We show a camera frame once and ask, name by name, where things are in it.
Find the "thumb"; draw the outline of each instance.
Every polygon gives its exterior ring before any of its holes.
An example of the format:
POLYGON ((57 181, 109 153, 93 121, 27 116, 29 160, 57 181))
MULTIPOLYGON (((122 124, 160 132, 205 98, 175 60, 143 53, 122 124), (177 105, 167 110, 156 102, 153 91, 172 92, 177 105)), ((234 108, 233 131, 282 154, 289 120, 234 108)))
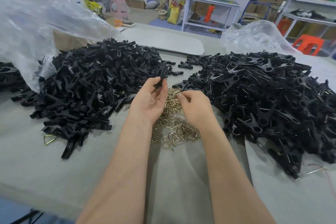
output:
POLYGON ((180 101, 180 104, 181 104, 182 108, 185 108, 187 106, 187 104, 189 104, 189 101, 187 100, 187 98, 183 94, 181 94, 181 93, 177 94, 176 97, 180 101))

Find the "clear plastic bag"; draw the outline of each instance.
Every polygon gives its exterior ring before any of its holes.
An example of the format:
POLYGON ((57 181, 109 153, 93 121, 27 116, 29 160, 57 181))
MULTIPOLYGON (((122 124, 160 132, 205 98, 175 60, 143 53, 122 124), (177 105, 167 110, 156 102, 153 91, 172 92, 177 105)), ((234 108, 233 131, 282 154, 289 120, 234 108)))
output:
POLYGON ((281 35, 273 22, 256 21, 241 29, 230 27, 222 33, 220 45, 226 53, 278 52, 285 55, 301 54, 281 35))
POLYGON ((117 29, 71 0, 0 0, 0 4, 0 59, 12 62, 35 92, 40 91, 39 76, 48 78, 56 72, 53 30, 93 41, 123 39, 117 29))

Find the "person's right hand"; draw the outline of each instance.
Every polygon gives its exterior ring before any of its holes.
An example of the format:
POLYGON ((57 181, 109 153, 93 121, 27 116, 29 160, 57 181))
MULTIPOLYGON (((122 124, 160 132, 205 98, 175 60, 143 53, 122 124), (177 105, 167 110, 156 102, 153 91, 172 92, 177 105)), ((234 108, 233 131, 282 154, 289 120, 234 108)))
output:
POLYGON ((183 91, 176 95, 187 121, 198 130, 217 123, 209 98, 199 90, 183 91))

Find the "red stool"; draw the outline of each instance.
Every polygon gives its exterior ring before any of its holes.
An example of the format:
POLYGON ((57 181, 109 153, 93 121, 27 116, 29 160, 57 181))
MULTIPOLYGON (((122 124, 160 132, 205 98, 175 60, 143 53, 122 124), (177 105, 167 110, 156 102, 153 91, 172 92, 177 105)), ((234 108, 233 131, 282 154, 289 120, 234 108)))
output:
POLYGON ((280 31, 281 35, 286 34, 287 30, 291 26, 292 22, 290 20, 282 19, 278 25, 277 28, 280 31))
POLYGON ((296 48, 296 45, 299 43, 300 45, 297 47, 299 51, 301 51, 303 54, 306 55, 312 55, 316 56, 317 53, 321 50, 322 45, 324 43, 324 40, 317 37, 317 36, 311 36, 311 35, 301 35, 293 44, 293 47, 296 48), (316 50, 311 54, 312 49, 314 46, 316 47, 316 50))

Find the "yellow sack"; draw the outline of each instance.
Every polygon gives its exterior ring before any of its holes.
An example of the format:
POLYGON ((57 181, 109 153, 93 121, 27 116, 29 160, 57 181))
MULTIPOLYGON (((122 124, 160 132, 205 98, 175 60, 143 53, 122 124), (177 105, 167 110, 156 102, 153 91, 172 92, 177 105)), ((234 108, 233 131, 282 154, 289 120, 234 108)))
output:
POLYGON ((167 19, 167 22, 171 24, 176 24, 178 18, 179 18, 179 7, 173 6, 170 9, 170 15, 169 18, 167 19))

